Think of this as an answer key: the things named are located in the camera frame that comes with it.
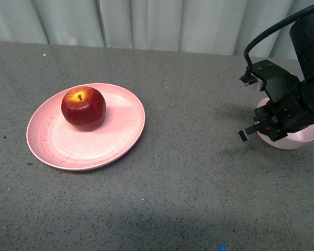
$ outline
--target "black cable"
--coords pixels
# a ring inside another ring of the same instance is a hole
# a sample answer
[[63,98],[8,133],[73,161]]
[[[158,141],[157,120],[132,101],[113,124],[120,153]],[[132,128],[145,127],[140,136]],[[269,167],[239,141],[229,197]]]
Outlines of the black cable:
[[293,15],[286,17],[285,19],[283,19],[282,21],[276,23],[275,25],[272,25],[271,27],[269,27],[268,29],[264,30],[261,34],[259,34],[255,39],[253,39],[248,46],[245,48],[243,56],[248,64],[245,74],[241,77],[241,80],[243,80],[244,82],[248,81],[251,77],[251,71],[252,71],[252,62],[251,59],[249,57],[249,52],[259,43],[261,42],[263,39],[267,38],[268,36],[270,36],[271,34],[275,33],[276,31],[282,29],[283,27],[291,24],[292,22],[295,22],[297,20],[299,20],[300,18],[303,18],[305,16],[308,16],[310,14],[314,13],[314,4],[302,9],[296,13],[294,13]]

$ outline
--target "pink plate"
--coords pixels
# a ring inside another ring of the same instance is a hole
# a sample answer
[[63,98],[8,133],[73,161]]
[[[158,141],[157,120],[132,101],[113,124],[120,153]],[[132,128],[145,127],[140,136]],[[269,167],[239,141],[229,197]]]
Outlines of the pink plate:
[[91,132],[81,131],[63,117],[61,102],[66,89],[44,102],[32,115],[27,143],[42,162],[65,170],[89,170],[123,156],[140,137],[145,123],[141,101],[130,91],[111,84],[85,84],[106,100],[104,123]]

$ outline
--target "pink bowl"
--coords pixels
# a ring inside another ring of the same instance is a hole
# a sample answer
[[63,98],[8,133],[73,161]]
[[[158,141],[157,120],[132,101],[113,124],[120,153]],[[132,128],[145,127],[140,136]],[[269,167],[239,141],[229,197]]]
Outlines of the pink bowl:
[[[269,101],[269,98],[264,98],[257,107],[264,106]],[[257,132],[258,135],[271,146],[274,146],[279,149],[283,150],[293,150],[303,145],[309,143],[310,141],[314,140],[314,124],[310,125],[309,127],[300,130],[296,133],[288,133],[287,137],[282,138],[281,140],[277,140],[273,142],[270,138],[264,134]]]

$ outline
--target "table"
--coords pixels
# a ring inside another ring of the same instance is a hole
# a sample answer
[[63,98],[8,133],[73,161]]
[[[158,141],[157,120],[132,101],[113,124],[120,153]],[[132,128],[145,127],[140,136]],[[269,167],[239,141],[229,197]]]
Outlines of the table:
[[[273,62],[302,79],[297,61]],[[229,55],[0,42],[0,250],[314,250],[314,141],[242,142],[266,97],[237,80],[245,67]],[[47,166],[28,148],[29,119],[84,83],[133,92],[144,131],[103,168]]]

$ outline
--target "curtain fold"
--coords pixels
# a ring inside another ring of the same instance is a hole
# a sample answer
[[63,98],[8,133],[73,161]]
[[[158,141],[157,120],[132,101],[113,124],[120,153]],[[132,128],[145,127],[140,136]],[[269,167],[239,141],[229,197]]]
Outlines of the curtain fold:
[[[242,55],[314,0],[0,0],[0,41]],[[250,56],[296,59],[289,27]]]

